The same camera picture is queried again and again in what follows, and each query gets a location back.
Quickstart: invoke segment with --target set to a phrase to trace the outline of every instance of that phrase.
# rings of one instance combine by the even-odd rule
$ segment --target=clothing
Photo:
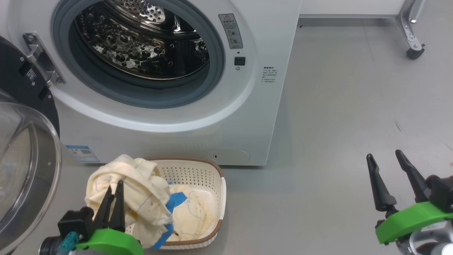
[[[113,192],[119,180],[124,183],[125,225],[135,223],[132,235],[143,247],[151,247],[172,224],[171,212],[165,206],[170,199],[169,184],[156,176],[155,162],[121,155],[100,167],[88,179],[85,202],[95,215],[111,186]]]
[[[187,199],[173,209],[174,234],[168,241],[199,239],[214,221],[208,204],[187,185],[170,185],[170,193],[183,193]]]

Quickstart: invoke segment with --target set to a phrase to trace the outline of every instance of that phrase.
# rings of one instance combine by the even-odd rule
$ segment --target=washing machine
[[[37,67],[21,73],[31,88],[37,75],[47,81],[79,162],[125,153],[266,164],[301,0],[0,6],[0,36]]]

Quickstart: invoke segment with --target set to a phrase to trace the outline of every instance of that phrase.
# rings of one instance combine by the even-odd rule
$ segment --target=stainless steel drum
[[[209,62],[194,28],[150,1],[104,0],[83,10],[75,24],[97,57],[139,78],[179,79]]]

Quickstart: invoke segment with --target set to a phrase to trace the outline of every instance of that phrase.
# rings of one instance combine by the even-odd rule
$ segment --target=white plastic basket
[[[161,250],[187,250],[210,245],[217,237],[225,214],[227,187],[220,167],[203,159],[148,157],[146,160],[157,163],[158,174],[173,184],[190,186],[209,205],[214,222],[201,238],[190,241],[166,242]],[[126,233],[132,234],[134,226]]]

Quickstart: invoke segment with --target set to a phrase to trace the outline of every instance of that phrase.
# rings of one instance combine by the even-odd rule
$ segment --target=washing machine drum
[[[220,79],[219,35],[187,1],[77,0],[86,5],[77,13],[74,1],[56,12],[55,44],[95,91],[133,106],[172,108],[205,96]]]

